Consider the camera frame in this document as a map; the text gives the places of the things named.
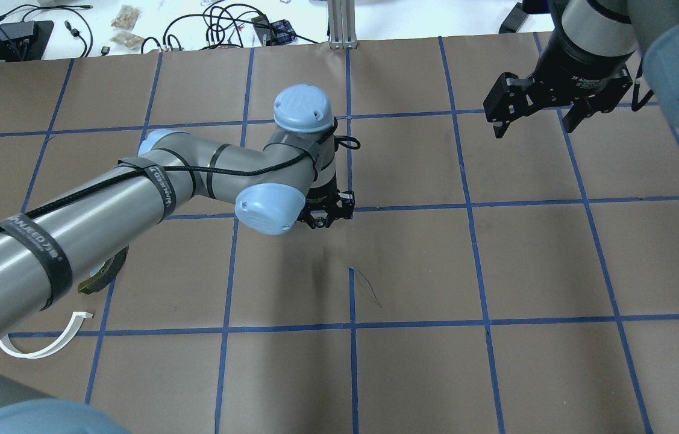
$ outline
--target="black plug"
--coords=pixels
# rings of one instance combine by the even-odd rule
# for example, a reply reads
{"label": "black plug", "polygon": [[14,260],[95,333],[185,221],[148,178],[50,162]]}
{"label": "black plug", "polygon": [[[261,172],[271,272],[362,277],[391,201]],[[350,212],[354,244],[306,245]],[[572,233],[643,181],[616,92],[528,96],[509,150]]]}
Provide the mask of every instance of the black plug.
{"label": "black plug", "polygon": [[69,30],[69,33],[72,34],[72,36],[74,36],[75,38],[80,36],[80,31],[77,30],[76,28],[72,28],[72,25],[69,24],[68,21],[64,21],[63,24],[66,26],[67,30]]}

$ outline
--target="white curved object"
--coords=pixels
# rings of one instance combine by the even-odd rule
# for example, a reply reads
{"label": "white curved object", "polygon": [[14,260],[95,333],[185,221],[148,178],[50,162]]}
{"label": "white curved object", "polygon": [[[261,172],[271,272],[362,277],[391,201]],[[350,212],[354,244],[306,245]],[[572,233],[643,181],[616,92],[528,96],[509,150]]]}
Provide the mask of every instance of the white curved object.
{"label": "white curved object", "polygon": [[13,346],[9,336],[4,336],[4,338],[0,339],[0,348],[12,357],[31,359],[48,357],[48,355],[57,353],[61,348],[64,348],[66,344],[70,343],[72,338],[80,331],[80,327],[83,326],[85,318],[93,318],[92,313],[72,312],[72,318],[69,320],[69,324],[66,325],[66,329],[61,333],[61,336],[58,336],[52,344],[39,351],[34,351],[33,353],[21,352]]}

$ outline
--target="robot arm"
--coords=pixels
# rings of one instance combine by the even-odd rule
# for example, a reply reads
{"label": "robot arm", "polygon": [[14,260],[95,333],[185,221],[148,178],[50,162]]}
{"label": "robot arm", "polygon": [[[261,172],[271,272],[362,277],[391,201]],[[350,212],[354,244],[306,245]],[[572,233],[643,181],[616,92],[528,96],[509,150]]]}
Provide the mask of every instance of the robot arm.
{"label": "robot arm", "polygon": [[[286,233],[298,219],[312,227],[349,219],[354,196],[337,190],[334,152],[338,139],[353,139],[334,137],[328,97],[292,86],[276,99],[274,118],[264,151],[154,131],[138,159],[122,160],[72,194],[111,183],[105,189],[0,222],[0,338],[194,195],[234,203],[240,222],[266,234]],[[313,218],[313,210],[327,215]]]}
{"label": "robot arm", "polygon": [[495,137],[546,107],[572,106],[567,132],[611,112],[633,83],[625,61],[639,47],[645,78],[679,127],[679,0],[550,0],[549,10],[554,32],[534,72],[525,79],[504,72],[484,100]]}

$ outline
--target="small plastic bag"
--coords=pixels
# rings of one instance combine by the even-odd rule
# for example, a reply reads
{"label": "small plastic bag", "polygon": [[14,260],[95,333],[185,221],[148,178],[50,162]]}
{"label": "small plastic bag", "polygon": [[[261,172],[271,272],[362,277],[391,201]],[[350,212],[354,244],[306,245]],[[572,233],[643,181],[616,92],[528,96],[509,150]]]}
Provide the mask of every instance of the small plastic bag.
{"label": "small plastic bag", "polygon": [[122,30],[133,30],[136,27],[141,11],[133,6],[122,5],[119,14],[111,22],[111,27],[121,28]]}
{"label": "small plastic bag", "polygon": [[122,30],[120,32],[117,32],[115,36],[111,37],[110,41],[117,42],[122,46],[134,49],[136,47],[141,46],[141,43],[144,42],[144,38],[138,35],[133,35],[133,33],[127,32],[125,30]]}

